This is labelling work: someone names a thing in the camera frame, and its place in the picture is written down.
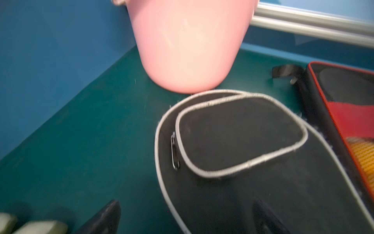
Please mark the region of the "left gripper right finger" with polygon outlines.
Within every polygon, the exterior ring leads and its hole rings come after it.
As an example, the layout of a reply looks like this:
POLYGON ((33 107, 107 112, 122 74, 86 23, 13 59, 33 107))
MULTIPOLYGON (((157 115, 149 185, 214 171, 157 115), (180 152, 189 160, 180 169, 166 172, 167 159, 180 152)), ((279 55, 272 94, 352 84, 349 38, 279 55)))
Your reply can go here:
POLYGON ((252 212, 257 234, 291 234, 264 201, 255 199, 252 212))

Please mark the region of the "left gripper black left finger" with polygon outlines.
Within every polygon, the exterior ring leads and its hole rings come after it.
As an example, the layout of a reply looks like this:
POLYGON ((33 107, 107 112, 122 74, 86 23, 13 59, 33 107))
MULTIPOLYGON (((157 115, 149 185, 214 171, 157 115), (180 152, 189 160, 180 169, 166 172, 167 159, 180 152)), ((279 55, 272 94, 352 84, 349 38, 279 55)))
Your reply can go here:
POLYGON ((120 202, 111 200, 84 223, 75 234, 116 234, 120 219, 120 202))

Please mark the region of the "black paddle case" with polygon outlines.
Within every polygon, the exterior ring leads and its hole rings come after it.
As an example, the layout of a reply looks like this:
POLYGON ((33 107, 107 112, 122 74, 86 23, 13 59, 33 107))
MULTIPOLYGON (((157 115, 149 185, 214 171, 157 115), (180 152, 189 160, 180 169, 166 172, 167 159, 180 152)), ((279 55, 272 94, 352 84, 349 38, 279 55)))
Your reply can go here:
POLYGON ((157 126, 154 160, 184 234, 257 234, 255 199, 291 234, 374 231, 330 144, 265 94, 212 90, 176 103, 157 126))

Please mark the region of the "black red ping pong case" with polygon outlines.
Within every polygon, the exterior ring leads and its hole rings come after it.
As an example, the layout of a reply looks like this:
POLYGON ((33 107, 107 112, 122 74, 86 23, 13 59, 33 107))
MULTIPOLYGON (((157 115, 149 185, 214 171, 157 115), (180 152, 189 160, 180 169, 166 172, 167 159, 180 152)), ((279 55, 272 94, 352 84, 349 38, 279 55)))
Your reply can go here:
POLYGON ((307 121, 332 146, 373 215, 374 73, 321 61, 272 68, 272 78, 285 77, 298 87, 307 121))

